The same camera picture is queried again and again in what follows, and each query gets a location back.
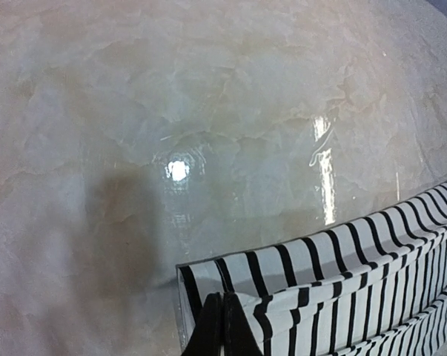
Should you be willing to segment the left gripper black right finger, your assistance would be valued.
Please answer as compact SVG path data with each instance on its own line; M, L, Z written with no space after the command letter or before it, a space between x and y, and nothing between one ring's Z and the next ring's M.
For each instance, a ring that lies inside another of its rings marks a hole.
M223 297L222 337L225 356L262 356L242 304L234 293Z

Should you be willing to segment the black white striped shirt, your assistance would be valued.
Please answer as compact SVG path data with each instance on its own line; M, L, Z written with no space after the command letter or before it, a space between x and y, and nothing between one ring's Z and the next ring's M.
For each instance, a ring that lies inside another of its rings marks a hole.
M447 181L308 237L177 269L183 352L234 293L262 355L432 355L447 341Z

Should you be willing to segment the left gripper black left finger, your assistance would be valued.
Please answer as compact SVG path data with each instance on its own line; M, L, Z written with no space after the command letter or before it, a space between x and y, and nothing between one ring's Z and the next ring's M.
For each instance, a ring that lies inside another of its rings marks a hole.
M185 348L187 356L218 356L222 346L222 297L209 294Z

